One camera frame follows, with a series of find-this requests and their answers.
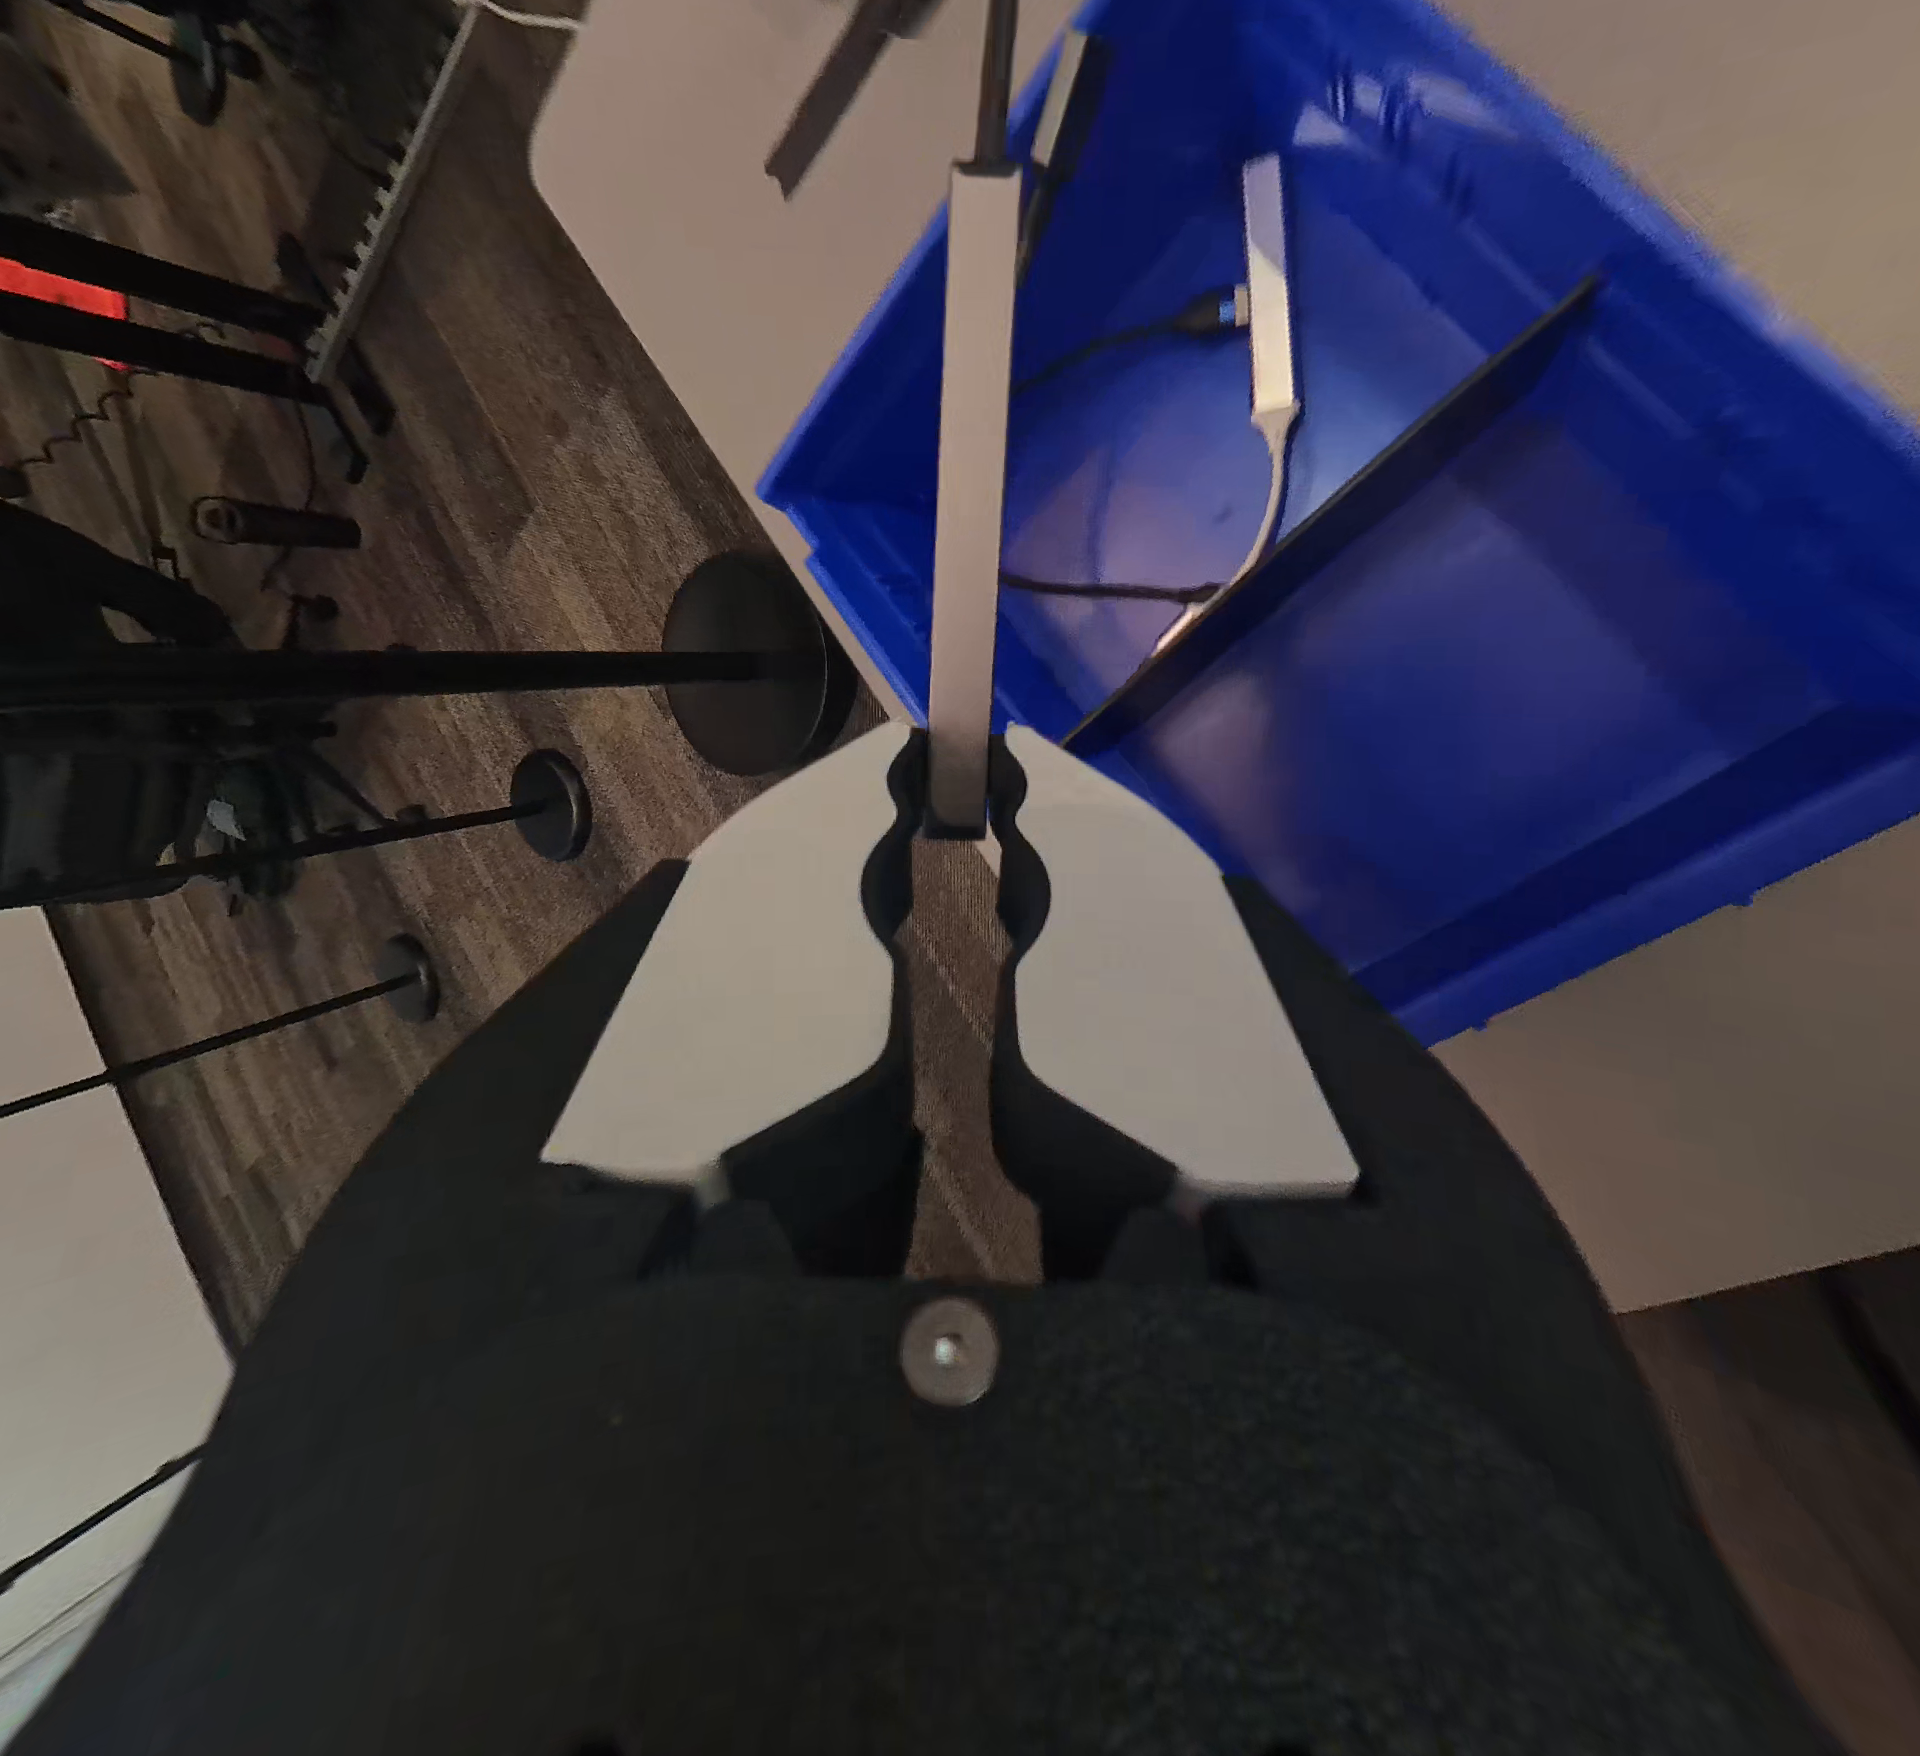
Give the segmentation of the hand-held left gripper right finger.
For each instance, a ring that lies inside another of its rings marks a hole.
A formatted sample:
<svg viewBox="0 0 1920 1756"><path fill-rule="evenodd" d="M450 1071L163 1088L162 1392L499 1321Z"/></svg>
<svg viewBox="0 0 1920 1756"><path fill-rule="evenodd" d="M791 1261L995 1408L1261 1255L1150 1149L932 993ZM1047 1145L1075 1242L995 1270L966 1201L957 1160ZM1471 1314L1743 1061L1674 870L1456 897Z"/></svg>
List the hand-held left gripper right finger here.
<svg viewBox="0 0 1920 1756"><path fill-rule="evenodd" d="M1137 1212L1351 1199L1354 1145L1220 864L1029 725L994 740L988 825L988 1132L1042 1279L1098 1273Z"/></svg>

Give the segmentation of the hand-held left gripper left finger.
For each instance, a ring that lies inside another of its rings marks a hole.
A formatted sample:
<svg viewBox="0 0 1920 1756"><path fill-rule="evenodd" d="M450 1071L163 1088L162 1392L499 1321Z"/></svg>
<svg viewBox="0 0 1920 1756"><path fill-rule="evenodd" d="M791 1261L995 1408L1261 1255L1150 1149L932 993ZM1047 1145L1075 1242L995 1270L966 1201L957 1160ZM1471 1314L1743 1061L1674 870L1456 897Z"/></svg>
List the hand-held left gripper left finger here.
<svg viewBox="0 0 1920 1756"><path fill-rule="evenodd" d="M898 954L920 812L922 732L888 723L724 820L544 1160L761 1206L812 1273L903 1273L922 1174Z"/></svg>

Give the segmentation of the blue plastic bin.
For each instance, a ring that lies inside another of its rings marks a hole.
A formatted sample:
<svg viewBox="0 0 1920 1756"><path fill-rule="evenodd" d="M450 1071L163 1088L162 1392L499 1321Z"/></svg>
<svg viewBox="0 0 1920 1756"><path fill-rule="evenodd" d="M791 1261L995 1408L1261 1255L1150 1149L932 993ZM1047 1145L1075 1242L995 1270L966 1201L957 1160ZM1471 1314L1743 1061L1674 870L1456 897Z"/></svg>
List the blue plastic bin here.
<svg viewBox="0 0 1920 1756"><path fill-rule="evenodd" d="M1283 156L1281 532L1605 270L1407 506L1092 756L1443 1040L1915 814L1915 432L1428 0L1085 0L1108 84L1021 285L995 725L1226 583L1240 167Z"/></svg>

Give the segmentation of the dark grey USB hub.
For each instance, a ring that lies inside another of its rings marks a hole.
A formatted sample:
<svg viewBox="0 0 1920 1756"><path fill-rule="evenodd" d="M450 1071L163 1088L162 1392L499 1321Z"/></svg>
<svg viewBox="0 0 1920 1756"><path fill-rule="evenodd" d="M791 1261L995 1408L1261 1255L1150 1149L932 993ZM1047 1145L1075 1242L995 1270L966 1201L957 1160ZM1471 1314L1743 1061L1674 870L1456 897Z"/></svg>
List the dark grey USB hub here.
<svg viewBox="0 0 1920 1756"><path fill-rule="evenodd" d="M946 841L984 835L995 694L995 566L1011 421L1021 164L1007 154L1017 0L984 2L976 154L949 173L946 327L927 679L927 812Z"/></svg>

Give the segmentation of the silver USB hub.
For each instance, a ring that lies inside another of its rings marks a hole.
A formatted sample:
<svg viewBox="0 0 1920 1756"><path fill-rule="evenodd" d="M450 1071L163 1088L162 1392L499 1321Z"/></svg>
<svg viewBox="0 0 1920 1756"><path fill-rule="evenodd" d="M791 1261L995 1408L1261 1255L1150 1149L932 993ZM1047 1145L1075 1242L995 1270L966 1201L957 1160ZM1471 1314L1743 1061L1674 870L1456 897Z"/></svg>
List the silver USB hub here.
<svg viewBox="0 0 1920 1756"><path fill-rule="evenodd" d="M1233 321L1249 337L1249 427L1259 436L1269 459L1266 505L1259 530L1226 583L1201 593L1164 635L1153 641L1157 662L1216 595L1240 583L1266 561L1276 543L1283 505L1288 505L1288 440L1297 436L1300 400L1300 361L1297 361L1297 321L1288 285L1288 212L1283 212L1283 156L1261 154L1240 167L1240 235L1244 235L1244 290L1233 297Z"/></svg>

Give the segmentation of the small round-base stand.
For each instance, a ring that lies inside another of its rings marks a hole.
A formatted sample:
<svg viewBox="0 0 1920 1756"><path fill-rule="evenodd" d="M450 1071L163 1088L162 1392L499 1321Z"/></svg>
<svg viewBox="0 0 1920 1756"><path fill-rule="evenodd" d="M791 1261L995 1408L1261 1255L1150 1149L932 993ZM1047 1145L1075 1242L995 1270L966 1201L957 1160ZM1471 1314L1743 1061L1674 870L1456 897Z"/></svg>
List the small round-base stand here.
<svg viewBox="0 0 1920 1756"><path fill-rule="evenodd" d="M14 1094L14 1098L3 1101L3 1121L14 1121L22 1115L35 1115L35 1108L52 1108L52 1107L70 1101L78 1094L121 1090L121 1088L129 1088L136 1082L147 1082L154 1074L163 1074L171 1065L202 1061L202 1059L211 1059L219 1053L244 1046L244 1043L256 1043L256 1040L273 1037L273 1033L301 1031L310 1022L326 1022L326 1018L334 1018L334 1014L344 1014L349 1009L366 1009L366 1004L391 1004L396 1022L409 1022L409 1027L427 1027L427 1022L435 1022L443 1014L443 976L437 976L437 964L435 964L435 955L427 954L427 947L421 939L412 939L412 933L388 939L381 947L376 961L372 961L372 982L366 982L359 990L346 990L346 993L334 993L334 998L326 998L326 999L310 999L310 1004L288 1009L288 1011L270 1014L270 1018L239 1022L239 1027L208 1033L202 1040L177 1043L177 1046L162 1046L162 1053L151 1053L151 1056L140 1056L140 1059L129 1059L129 1061L112 1061L104 1071L73 1076L65 1083L53 1083L53 1088L45 1088L45 1090L31 1090L31 1094Z"/></svg>
<svg viewBox="0 0 1920 1756"><path fill-rule="evenodd" d="M239 878L258 872L290 872L301 860L381 850L396 844L437 841L450 832L512 825L518 841L544 860L573 860L592 841L592 796L573 758L541 747L516 762L508 802L462 814L409 814L368 827L318 832L281 847L230 847L214 853L188 853L157 860L154 870L121 870L89 878L8 878L3 909L19 904L104 904L147 902L171 893L192 878Z"/></svg>

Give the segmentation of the large round-base stand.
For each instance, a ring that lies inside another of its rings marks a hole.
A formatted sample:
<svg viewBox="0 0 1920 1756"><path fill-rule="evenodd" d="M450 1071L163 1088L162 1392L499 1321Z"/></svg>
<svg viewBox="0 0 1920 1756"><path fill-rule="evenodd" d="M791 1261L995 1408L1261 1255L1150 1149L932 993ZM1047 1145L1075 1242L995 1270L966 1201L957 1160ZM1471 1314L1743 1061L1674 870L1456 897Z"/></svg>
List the large round-base stand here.
<svg viewBox="0 0 1920 1756"><path fill-rule="evenodd" d="M277 715L359 700L662 691L686 746L733 779L780 774L838 732L855 667L778 557L690 571L658 645L163 645L3 657L3 715Z"/></svg>

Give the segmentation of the black bin divider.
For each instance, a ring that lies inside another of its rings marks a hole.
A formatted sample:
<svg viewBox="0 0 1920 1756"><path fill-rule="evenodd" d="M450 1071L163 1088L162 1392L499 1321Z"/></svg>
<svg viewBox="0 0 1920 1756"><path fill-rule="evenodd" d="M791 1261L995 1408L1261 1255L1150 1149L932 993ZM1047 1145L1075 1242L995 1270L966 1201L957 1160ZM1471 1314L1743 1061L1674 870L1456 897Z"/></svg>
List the black bin divider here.
<svg viewBox="0 0 1920 1756"><path fill-rule="evenodd" d="M1379 448L1276 547L1233 579L1224 597L1195 619L1153 662L1137 663L1096 712L1087 712L1063 747L1092 758L1137 732L1181 691L1210 672L1240 639L1305 593L1326 571L1375 532L1394 511L1407 506L1438 473L1452 470L1489 427L1536 392L1563 348L1580 337L1601 297L1605 270L1584 272L1572 290L1521 327L1502 352L1489 353L1443 400Z"/></svg>

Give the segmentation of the grey toothed rail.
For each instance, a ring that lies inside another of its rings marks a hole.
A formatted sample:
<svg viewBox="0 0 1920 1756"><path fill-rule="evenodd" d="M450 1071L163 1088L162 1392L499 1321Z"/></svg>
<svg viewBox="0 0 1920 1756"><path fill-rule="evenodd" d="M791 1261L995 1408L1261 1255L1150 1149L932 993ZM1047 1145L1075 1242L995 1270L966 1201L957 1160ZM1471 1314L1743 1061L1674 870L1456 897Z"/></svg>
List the grey toothed rail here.
<svg viewBox="0 0 1920 1756"><path fill-rule="evenodd" d="M450 0L452 30L443 42L443 60L429 69L429 84L421 98L421 109L396 145L396 156L388 164L384 182L372 192L372 208L361 224L361 235L349 249L349 258L327 291L321 324L308 342L308 377L314 382L339 382L346 370L346 352L359 341L359 324L381 290L391 252L396 249L401 224L421 192L427 167L452 125L472 42L482 22L482 0Z"/></svg>

